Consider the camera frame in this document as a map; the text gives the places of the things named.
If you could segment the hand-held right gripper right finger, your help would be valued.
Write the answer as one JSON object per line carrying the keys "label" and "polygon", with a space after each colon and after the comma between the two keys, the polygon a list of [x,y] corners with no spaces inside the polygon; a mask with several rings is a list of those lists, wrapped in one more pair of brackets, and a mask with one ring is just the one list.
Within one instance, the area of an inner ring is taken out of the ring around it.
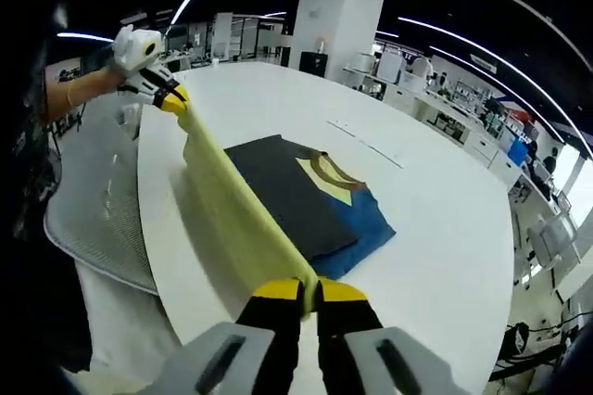
{"label": "hand-held right gripper right finger", "polygon": [[464,394],[450,365],[398,327],[385,327],[366,296],[322,278],[316,288],[318,362],[329,394]]}

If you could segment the person's left hand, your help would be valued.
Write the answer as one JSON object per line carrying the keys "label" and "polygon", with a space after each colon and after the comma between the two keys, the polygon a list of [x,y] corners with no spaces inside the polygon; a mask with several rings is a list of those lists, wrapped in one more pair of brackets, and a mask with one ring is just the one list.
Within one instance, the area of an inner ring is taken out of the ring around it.
{"label": "person's left hand", "polygon": [[103,90],[106,94],[116,91],[126,81],[127,77],[113,67],[107,66],[102,69]]}

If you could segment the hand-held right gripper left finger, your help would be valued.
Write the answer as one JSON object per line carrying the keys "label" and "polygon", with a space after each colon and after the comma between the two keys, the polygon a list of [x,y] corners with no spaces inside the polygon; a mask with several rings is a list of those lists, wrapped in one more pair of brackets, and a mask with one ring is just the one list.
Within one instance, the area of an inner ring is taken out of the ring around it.
{"label": "hand-held right gripper left finger", "polygon": [[220,322],[176,351],[141,394],[286,394],[298,361],[304,286],[259,287],[234,322]]}

